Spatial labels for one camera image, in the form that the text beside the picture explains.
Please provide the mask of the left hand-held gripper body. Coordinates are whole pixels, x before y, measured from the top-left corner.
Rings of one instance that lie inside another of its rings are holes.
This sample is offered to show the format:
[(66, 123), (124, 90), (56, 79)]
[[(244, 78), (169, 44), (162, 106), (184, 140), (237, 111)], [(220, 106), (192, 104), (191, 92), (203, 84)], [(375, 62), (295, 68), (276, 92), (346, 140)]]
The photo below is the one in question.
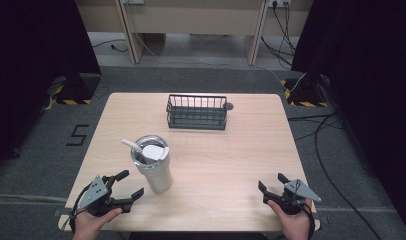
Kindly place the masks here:
[(76, 210), (78, 212), (86, 210), (96, 217), (103, 216), (116, 208), (120, 208), (123, 213), (129, 213), (132, 205), (119, 204), (118, 201), (120, 199), (116, 200), (113, 198), (111, 196), (112, 190), (106, 189), (103, 177), (96, 176), (88, 185), (85, 195), (76, 204)]

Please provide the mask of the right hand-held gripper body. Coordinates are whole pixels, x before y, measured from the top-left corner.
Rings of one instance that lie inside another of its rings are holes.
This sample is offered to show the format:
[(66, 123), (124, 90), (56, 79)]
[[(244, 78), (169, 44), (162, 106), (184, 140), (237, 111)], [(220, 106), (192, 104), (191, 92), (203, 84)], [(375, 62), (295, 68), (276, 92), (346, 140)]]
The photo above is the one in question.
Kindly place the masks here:
[(281, 200), (275, 200), (280, 208), (288, 215), (296, 215), (302, 211), (307, 199), (321, 202), (322, 199), (300, 179), (289, 180), (283, 185)]

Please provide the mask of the white tumbler cup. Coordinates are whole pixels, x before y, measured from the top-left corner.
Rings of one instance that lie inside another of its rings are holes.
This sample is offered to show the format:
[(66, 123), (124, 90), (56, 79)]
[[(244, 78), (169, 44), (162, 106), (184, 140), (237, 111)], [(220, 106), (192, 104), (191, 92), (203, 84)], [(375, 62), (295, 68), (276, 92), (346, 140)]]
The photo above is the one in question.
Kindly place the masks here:
[(163, 193), (172, 186), (170, 171), (170, 148), (167, 142), (157, 135), (139, 138), (136, 144), (142, 148), (139, 152), (131, 149), (131, 158), (138, 171), (146, 178), (155, 193)]

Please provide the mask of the person's left hand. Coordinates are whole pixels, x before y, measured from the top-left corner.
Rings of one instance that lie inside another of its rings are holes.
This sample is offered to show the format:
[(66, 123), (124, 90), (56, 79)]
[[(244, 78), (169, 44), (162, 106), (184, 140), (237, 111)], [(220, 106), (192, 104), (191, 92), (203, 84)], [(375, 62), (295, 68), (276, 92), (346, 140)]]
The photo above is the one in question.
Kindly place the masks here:
[(79, 213), (76, 216), (72, 240), (96, 240), (102, 227), (121, 214), (120, 208), (113, 209), (100, 217), (93, 216), (88, 211)]

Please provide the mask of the person's right hand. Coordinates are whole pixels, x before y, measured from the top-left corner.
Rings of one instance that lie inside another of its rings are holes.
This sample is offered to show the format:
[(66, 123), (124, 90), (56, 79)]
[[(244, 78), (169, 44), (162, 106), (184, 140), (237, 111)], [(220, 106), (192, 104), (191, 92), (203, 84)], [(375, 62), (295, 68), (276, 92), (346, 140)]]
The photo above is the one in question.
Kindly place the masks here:
[(310, 219), (304, 211), (296, 215), (288, 215), (276, 202), (269, 200), (267, 204), (280, 219), (283, 234), (288, 240), (308, 240), (311, 229)]

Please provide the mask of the white straw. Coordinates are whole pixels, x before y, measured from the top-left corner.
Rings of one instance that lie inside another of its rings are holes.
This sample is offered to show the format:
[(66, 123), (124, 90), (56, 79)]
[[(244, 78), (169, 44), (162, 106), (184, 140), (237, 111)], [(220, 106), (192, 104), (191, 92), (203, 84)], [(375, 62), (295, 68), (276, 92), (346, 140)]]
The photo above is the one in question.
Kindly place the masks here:
[(131, 147), (132, 149), (134, 149), (138, 153), (142, 153), (142, 151), (143, 151), (143, 149), (137, 143), (132, 142), (130, 140), (127, 140), (125, 138), (121, 140), (121, 143)]

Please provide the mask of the stand base with striped tape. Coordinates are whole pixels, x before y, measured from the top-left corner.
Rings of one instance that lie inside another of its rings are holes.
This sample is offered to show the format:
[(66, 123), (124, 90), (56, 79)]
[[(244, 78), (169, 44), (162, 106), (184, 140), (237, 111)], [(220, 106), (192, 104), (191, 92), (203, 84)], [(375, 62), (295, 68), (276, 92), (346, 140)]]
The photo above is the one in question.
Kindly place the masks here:
[(292, 106), (327, 107), (327, 101), (317, 83), (306, 83), (305, 75), (281, 80), (286, 101)]
[(79, 80), (70, 80), (65, 77), (52, 83), (53, 91), (50, 93), (50, 103), (59, 105), (88, 105), (94, 96), (101, 76), (98, 74), (80, 74)]

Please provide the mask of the black curtain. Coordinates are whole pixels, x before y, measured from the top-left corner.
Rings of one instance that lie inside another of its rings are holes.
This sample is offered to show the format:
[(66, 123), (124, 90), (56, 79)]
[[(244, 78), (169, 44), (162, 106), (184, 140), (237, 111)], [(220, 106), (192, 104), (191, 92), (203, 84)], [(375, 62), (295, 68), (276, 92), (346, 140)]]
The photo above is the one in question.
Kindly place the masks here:
[(55, 78), (99, 72), (75, 0), (0, 0), (0, 161), (22, 142)]
[(406, 226), (406, 0), (313, 0), (293, 70), (321, 74)]

